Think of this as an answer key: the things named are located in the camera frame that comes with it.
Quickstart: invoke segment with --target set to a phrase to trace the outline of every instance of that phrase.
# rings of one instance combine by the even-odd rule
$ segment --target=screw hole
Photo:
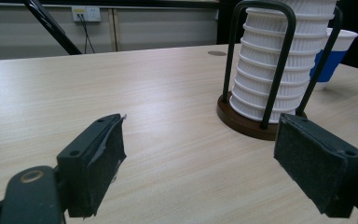
[[[77,156],[80,152],[79,151],[71,151],[71,153],[69,153],[70,156]]]
[[[345,151],[345,154],[347,154],[348,156],[356,156],[356,154],[352,151]]]

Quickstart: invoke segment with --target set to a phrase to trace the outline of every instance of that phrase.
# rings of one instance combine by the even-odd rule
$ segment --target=wooden base
[[[228,99],[231,96],[231,91],[228,92]],[[248,135],[253,138],[275,141],[276,133],[278,131],[278,124],[269,124],[267,129],[260,128],[261,121],[247,119],[233,110],[229,102],[222,102],[223,95],[217,101],[217,116],[231,129]]]

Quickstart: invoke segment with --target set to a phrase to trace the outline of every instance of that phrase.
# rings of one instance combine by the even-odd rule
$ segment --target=stacked cups
[[[278,0],[296,14],[296,30],[282,74],[269,123],[281,113],[295,114],[310,81],[310,69],[334,18],[336,0]],[[240,60],[230,98],[231,107],[248,119],[260,121],[280,57],[287,28],[283,13],[248,8],[241,39]]]

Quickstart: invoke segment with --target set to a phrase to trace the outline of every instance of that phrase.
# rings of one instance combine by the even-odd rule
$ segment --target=wooden table
[[[0,61],[0,200],[14,174],[54,167],[94,120],[121,113],[117,181],[97,217],[68,223],[357,223],[356,209],[320,215],[272,158],[274,142],[217,117],[226,57],[211,50],[227,46]],[[358,69],[340,65],[306,112],[358,147]]]

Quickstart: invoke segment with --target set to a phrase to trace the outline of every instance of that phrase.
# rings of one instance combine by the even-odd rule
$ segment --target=electrical outlet
[[[74,21],[80,21],[78,16],[83,16],[84,21],[88,20],[85,7],[72,7],[72,16],[74,17]]]
[[[98,7],[86,7],[88,21],[101,21],[101,11]]]

